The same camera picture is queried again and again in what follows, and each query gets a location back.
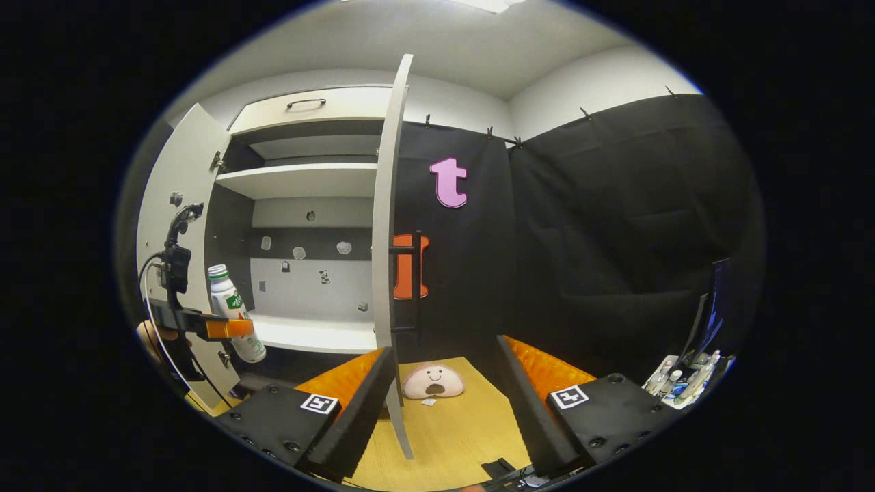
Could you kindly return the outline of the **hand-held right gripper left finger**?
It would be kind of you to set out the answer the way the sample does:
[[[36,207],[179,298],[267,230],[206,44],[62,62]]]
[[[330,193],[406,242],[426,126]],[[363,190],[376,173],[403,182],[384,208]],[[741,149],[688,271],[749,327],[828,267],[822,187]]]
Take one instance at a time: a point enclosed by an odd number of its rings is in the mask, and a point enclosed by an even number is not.
[[[341,482],[356,471],[395,379],[394,350],[378,348],[295,388],[268,384],[217,424],[284,466]]]

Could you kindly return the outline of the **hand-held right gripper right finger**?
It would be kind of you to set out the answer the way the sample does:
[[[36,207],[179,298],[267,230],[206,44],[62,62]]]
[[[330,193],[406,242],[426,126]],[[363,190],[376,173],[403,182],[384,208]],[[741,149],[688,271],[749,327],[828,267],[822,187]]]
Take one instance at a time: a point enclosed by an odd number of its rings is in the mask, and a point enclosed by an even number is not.
[[[538,476],[603,467],[682,417],[624,374],[597,378],[521,340],[495,342],[501,388]]]

